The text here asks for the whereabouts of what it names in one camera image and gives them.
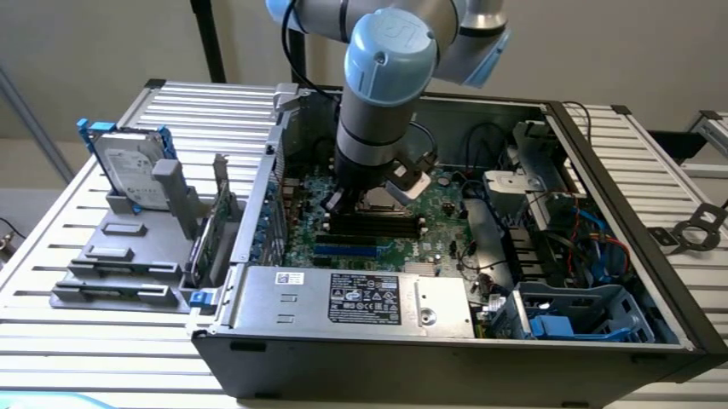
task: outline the green circuit board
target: green circuit board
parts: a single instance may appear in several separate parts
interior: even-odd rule
[[[468,219],[460,218],[461,189],[460,185],[450,182],[442,186],[437,181],[441,178],[450,180],[450,173],[436,170],[432,174],[433,183],[420,198],[405,207],[405,216],[414,215],[425,218],[428,232],[420,239],[377,238],[378,256],[365,258],[357,256],[327,256],[330,268],[372,270],[372,271],[404,271],[405,263],[432,263],[441,276],[462,277],[456,269],[457,259],[449,255],[449,245],[454,240],[458,251],[472,241]],[[317,169],[302,178],[302,185],[297,198],[298,203],[307,203],[309,211],[293,218],[289,223],[289,238],[285,265],[289,267],[311,268],[315,255],[317,235],[326,234],[323,229],[325,209],[321,202],[334,189],[334,178]],[[456,209],[450,215],[442,209],[444,204],[452,204]]]

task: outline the robotic arm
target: robotic arm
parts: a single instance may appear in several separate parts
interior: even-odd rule
[[[334,170],[338,211],[386,183],[404,204],[425,191],[437,153],[400,147],[433,77],[480,88],[509,41],[502,0],[266,0],[279,23],[349,43]]]

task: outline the motherboard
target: motherboard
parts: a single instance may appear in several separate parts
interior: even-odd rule
[[[458,255],[464,253],[465,264],[474,263],[466,255],[472,233],[452,172],[433,172],[433,186],[410,205],[398,205],[378,188],[357,205],[357,213],[339,218],[319,205],[333,190],[334,177],[322,167],[283,181],[287,267],[468,277],[468,270],[458,269]]]

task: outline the power supply label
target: power supply label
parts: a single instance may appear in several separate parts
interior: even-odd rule
[[[400,279],[392,275],[331,274],[329,319],[339,324],[401,325]]]

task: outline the black pole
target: black pole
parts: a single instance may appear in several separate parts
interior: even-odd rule
[[[197,28],[203,40],[205,59],[207,60],[207,71],[210,80],[214,83],[225,84],[226,66],[223,65],[223,55],[219,51],[218,32],[215,31],[215,16],[213,15],[211,0],[190,0],[193,13],[197,17]]]
[[[305,77],[309,76],[306,73],[306,37],[302,32],[297,30],[287,31],[287,45],[291,51],[291,64],[298,68],[298,72]],[[303,84],[303,79],[295,75],[294,70],[291,70],[291,81],[295,83]]]

